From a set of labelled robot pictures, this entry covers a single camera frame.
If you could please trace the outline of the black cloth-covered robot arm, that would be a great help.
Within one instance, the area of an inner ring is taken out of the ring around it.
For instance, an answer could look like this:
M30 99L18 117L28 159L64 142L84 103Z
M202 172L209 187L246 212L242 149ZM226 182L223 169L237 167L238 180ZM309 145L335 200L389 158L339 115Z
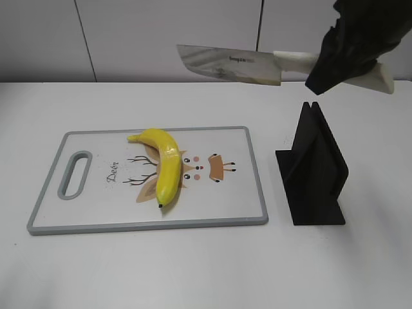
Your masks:
M411 30L411 1L336 1L333 8L340 17L305 82L316 95L369 73Z

